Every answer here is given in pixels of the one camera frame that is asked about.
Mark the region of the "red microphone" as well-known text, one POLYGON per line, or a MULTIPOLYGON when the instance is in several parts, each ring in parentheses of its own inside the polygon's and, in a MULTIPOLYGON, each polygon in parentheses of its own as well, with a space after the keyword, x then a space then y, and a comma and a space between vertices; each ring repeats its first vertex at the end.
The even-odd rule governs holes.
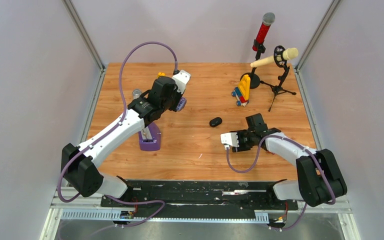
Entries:
POLYGON ((268 31, 271 25, 275 22, 276 16, 273 12, 267 12, 262 17, 262 23, 258 30, 258 33, 254 39, 252 49, 257 52, 259 46, 264 43, 265 38, 268 34, 268 31))

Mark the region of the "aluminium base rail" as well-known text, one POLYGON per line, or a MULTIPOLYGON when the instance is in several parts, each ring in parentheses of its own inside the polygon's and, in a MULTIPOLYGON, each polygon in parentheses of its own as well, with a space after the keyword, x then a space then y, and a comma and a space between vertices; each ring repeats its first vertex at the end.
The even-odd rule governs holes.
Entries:
POLYGON ((72 202, 54 196, 42 231, 43 239, 58 233, 61 221, 108 221, 113 225, 146 223, 256 224, 277 232, 310 224, 311 218, 334 219, 339 235, 358 240, 360 234, 348 200, 334 205, 305 206, 302 200, 278 200, 270 181, 132 180, 121 202, 100 193, 77 196, 63 187, 72 202))

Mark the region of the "black earbud charging case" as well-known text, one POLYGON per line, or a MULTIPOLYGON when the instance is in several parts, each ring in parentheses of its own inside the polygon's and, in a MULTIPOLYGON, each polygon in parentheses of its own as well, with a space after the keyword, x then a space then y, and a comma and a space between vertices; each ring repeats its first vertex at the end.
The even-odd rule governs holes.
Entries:
POLYGON ((209 121, 209 126, 215 128, 223 122, 221 117, 215 117, 209 121))

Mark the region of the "cream microphone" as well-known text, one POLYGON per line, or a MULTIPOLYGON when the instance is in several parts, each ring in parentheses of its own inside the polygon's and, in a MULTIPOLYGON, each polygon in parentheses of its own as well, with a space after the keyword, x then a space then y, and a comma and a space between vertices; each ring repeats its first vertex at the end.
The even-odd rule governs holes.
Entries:
POLYGON ((279 54, 274 54, 272 56, 262 58, 250 63, 250 67, 258 68, 275 62, 288 61, 296 58, 298 55, 299 51, 297 48, 287 48, 286 50, 281 50, 279 54))

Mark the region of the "yellow green toy block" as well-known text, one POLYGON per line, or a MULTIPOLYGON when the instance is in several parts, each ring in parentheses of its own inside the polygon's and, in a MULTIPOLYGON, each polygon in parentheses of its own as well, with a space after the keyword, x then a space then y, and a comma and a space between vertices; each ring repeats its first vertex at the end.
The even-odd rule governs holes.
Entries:
POLYGON ((159 78, 159 77, 164 77, 166 74, 165 73, 163 73, 163 72, 159 72, 158 74, 157 74, 157 77, 159 78))

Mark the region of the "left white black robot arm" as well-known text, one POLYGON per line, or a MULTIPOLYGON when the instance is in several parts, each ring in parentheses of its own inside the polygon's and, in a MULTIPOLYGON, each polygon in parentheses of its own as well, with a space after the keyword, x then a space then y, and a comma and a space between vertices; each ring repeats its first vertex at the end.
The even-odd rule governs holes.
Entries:
POLYGON ((129 206, 133 193, 127 184, 120 177, 100 173, 98 168, 123 142, 160 119, 165 111, 180 111, 186 101, 183 94, 190 78, 183 70, 172 77, 159 76, 150 90, 134 99, 126 113, 101 132, 77 146, 68 143, 63 147, 61 172, 64 179, 82 197, 98 193, 112 196, 122 207, 129 206))

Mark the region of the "clear glitter tube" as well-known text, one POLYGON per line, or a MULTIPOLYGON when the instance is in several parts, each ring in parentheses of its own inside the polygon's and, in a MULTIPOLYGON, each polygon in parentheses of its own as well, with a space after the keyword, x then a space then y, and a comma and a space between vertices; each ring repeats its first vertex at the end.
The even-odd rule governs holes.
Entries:
POLYGON ((143 92, 140 89, 136 88, 132 91, 132 98, 138 99, 142 95, 142 93, 143 92))

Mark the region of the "purple stapler box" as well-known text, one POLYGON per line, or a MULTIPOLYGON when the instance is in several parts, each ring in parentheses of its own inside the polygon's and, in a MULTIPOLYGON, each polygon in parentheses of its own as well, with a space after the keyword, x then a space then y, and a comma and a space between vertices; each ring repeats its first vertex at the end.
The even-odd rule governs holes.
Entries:
POLYGON ((145 152, 155 152, 161 149, 161 131, 154 123, 138 132, 139 148, 145 152))

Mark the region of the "colourful toy block pile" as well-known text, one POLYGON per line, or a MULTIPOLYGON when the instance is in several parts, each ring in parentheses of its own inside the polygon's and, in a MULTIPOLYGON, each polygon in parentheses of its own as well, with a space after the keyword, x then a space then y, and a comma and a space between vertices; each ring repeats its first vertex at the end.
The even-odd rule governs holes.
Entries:
POLYGON ((245 107, 249 103, 251 90, 251 78, 248 74, 244 74, 238 85, 231 92, 231 96, 236 98, 235 104, 245 107))

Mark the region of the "black tripod mic stand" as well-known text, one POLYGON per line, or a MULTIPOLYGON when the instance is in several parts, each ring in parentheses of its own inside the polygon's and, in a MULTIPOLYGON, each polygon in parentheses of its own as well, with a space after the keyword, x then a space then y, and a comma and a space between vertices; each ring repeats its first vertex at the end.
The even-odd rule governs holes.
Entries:
MULTIPOLYGON (((287 48, 284 48, 282 45, 278 45, 274 49, 273 55, 280 54, 281 51, 284 51, 286 49, 287 48)), ((288 94, 295 96, 297 94, 294 91, 286 90, 283 88, 283 83, 285 82, 285 80, 286 80, 286 78, 290 72, 290 67, 288 66, 288 61, 287 60, 286 61, 280 61, 280 62, 276 61, 275 64, 277 65, 278 68, 282 68, 284 70, 283 74, 279 75, 277 77, 279 80, 279 83, 277 85, 272 85, 272 84, 264 82, 262 80, 260 81, 261 84, 269 86, 271 88, 272 93, 273 93, 273 99, 272 99, 272 102, 270 104, 270 107, 268 108, 269 112, 272 110, 273 104, 274 104, 275 99, 278 95, 288 93, 288 94)))

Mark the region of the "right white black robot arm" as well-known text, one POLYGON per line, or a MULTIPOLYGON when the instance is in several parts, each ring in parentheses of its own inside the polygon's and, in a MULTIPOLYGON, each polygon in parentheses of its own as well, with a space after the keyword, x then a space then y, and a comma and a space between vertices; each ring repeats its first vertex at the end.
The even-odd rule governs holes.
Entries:
POLYGON ((303 201, 311 207, 333 205, 348 193, 347 184, 334 153, 311 148, 287 137, 278 128, 269 128, 260 113, 247 116, 247 129, 220 135, 226 151, 249 151, 253 147, 275 154, 296 168, 297 180, 279 180, 265 195, 266 204, 278 209, 286 200, 303 201))

